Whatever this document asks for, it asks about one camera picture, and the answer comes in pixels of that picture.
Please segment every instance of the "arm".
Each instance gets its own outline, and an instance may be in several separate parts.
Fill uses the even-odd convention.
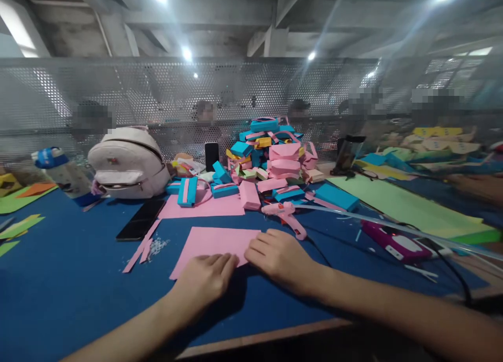
[[[503,328],[489,317],[318,264],[284,232],[259,234],[245,258],[294,293],[385,324],[449,360],[503,360]]]
[[[223,295],[237,263],[238,258],[229,254],[191,259],[168,294],[64,361],[144,359]]]

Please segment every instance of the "pile of paper boxes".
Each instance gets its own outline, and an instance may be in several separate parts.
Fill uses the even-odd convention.
[[[259,192],[272,191],[278,202],[304,203],[299,184],[323,181],[324,176],[315,169],[318,156],[313,144],[303,145],[302,137],[290,125],[280,125],[280,118],[254,119],[250,130],[239,133],[239,141],[227,150],[226,167],[220,162],[213,165],[213,196],[239,193],[248,210],[261,208]]]

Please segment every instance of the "pink paper sheet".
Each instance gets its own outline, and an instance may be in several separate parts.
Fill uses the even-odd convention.
[[[201,202],[205,193],[205,190],[198,190],[195,195],[195,202]],[[176,194],[170,195],[166,201],[166,205],[164,205],[158,217],[160,219],[171,219],[245,215],[245,210],[241,205],[241,200],[239,199],[238,194],[233,194],[219,199],[210,198],[205,203],[196,207],[181,207],[178,205],[177,201],[178,196]]]
[[[159,223],[161,222],[160,219],[156,220],[150,230],[147,232],[143,240],[141,241],[140,245],[138,246],[138,249],[136,250],[135,254],[133,257],[131,257],[131,260],[127,263],[126,267],[122,271],[122,273],[129,273],[131,269],[133,268],[134,264],[136,263],[136,260],[140,257],[140,255],[143,253],[143,250],[145,249],[145,246],[148,244],[148,241],[154,231],[156,230],[157,226],[159,226]]]
[[[217,227],[192,227],[173,273],[169,279],[176,280],[187,262],[196,256],[230,253],[239,258],[238,266],[246,264],[244,253],[260,230]]]

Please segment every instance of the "perforated metal partition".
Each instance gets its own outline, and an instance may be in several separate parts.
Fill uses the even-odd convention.
[[[225,154],[249,120],[289,115],[321,159],[339,136],[397,139],[413,126],[478,125],[502,138],[501,59],[0,60],[0,159],[28,183],[30,153],[58,146],[85,167],[107,129],[148,125],[166,159]]]

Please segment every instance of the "concrete ceiling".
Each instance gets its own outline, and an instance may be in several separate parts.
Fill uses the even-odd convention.
[[[503,36],[503,0],[25,1],[55,57],[379,58]]]

